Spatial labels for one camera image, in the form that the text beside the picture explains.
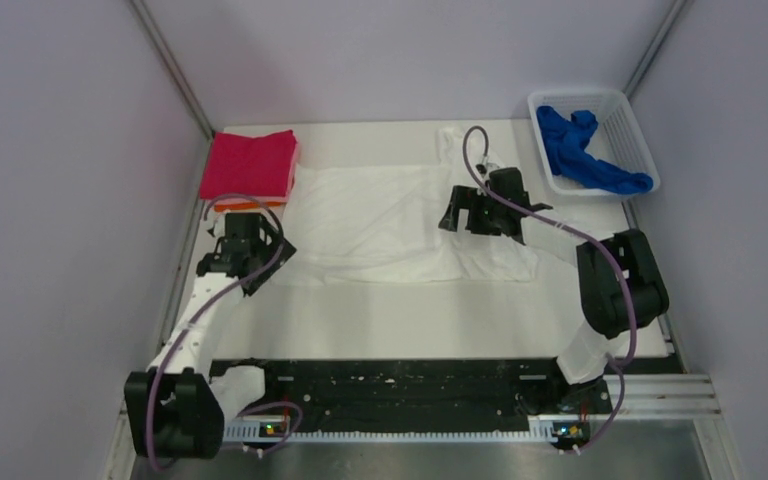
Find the white printed t-shirt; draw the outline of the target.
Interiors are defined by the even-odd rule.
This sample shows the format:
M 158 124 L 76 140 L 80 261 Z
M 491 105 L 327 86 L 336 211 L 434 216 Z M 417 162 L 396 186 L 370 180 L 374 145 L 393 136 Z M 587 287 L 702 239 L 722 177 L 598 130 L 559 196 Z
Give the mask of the white printed t-shirt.
M 452 189 L 475 184 L 462 142 L 462 129 L 438 130 L 433 165 L 297 168 L 281 218 L 296 252 L 274 282 L 532 281 L 539 263 L 532 249 L 439 229 Z

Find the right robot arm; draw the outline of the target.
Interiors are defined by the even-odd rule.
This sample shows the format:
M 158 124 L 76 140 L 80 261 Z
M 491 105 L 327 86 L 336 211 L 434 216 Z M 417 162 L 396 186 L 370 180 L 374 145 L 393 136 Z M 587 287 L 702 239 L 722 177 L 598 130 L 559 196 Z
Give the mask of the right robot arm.
M 550 205 L 533 204 L 521 172 L 488 173 L 479 187 L 456 185 L 438 226 L 508 237 L 575 268 L 583 322 L 557 355 L 542 386 L 526 397 L 532 414 L 572 412 L 608 367 L 623 369 L 636 354 L 640 329 L 669 307 L 669 296 L 645 234 L 588 231 Z

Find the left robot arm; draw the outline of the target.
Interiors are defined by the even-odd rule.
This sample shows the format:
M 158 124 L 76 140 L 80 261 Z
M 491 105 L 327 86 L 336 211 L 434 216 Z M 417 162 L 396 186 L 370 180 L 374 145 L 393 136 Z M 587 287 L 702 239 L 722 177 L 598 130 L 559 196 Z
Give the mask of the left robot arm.
M 215 246 L 196 264 L 192 291 L 168 342 L 124 384 L 135 452 L 161 459 L 211 459 L 225 427 L 251 407 L 268 413 L 280 386 L 257 366 L 211 367 L 236 309 L 296 252 L 272 213 L 225 213 L 209 234 Z

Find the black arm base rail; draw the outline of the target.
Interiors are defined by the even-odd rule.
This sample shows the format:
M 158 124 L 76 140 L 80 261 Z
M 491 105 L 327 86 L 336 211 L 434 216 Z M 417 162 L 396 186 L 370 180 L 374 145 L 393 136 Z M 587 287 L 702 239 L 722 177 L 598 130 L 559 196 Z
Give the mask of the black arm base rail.
M 263 403 L 303 411 L 300 433 L 490 433 L 525 431 L 538 414 L 607 414 L 605 381 L 565 385 L 549 359 L 216 360 L 263 369 Z

